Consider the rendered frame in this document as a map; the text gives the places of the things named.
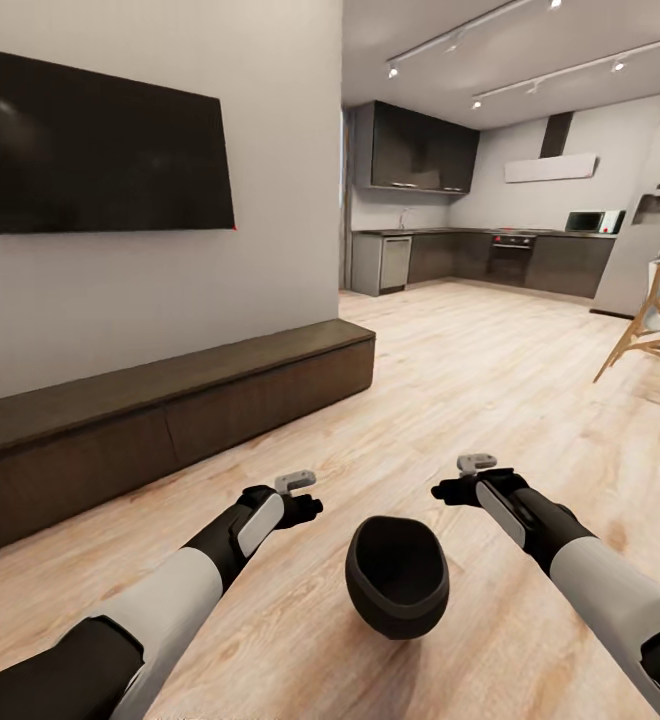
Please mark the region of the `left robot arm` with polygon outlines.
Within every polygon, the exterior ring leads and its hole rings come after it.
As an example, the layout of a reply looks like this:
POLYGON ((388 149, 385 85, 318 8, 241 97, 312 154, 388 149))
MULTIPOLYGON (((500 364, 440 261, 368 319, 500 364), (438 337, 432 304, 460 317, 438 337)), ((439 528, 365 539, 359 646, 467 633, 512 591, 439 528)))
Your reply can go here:
POLYGON ((89 610, 51 650, 0 672, 0 720, 143 720, 189 644, 274 528, 323 511, 300 470, 242 490, 183 548, 89 610))

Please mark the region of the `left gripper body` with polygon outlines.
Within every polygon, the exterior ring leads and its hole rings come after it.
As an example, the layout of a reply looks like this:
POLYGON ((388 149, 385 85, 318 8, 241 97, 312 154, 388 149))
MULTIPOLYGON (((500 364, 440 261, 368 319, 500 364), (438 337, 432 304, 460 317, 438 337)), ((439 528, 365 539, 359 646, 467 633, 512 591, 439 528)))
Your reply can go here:
POLYGON ((313 521, 315 519, 314 504, 311 494, 288 498, 284 496, 290 505, 289 520, 285 524, 285 529, 294 528, 296 524, 313 521))

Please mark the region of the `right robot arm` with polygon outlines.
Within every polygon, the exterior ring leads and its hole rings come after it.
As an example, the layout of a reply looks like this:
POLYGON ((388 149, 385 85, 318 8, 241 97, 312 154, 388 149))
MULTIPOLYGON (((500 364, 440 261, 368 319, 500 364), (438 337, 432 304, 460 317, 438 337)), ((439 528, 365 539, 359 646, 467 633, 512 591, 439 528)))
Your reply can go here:
POLYGON ((446 505, 482 507, 553 580, 660 715, 660 583, 490 453, 459 455, 459 479, 431 493, 446 505))

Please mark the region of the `cauldron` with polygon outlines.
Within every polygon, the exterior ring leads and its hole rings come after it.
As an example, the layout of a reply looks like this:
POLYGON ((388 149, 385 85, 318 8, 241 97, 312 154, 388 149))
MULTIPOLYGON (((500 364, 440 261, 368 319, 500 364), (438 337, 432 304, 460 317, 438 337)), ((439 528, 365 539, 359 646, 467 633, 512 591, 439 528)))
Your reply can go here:
POLYGON ((375 515, 349 545, 347 590, 355 608, 389 639, 432 631, 446 611, 450 571, 436 535, 419 520, 375 515))

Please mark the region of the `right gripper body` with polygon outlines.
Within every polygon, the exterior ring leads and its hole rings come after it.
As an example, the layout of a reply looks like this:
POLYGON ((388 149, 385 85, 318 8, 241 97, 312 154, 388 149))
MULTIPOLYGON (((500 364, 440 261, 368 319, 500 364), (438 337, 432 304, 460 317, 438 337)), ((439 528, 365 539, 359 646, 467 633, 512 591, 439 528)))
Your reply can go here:
POLYGON ((470 498, 468 486, 472 476, 459 479, 443 479, 441 487, 443 499, 446 505, 468 505, 477 507, 477 504, 470 498))

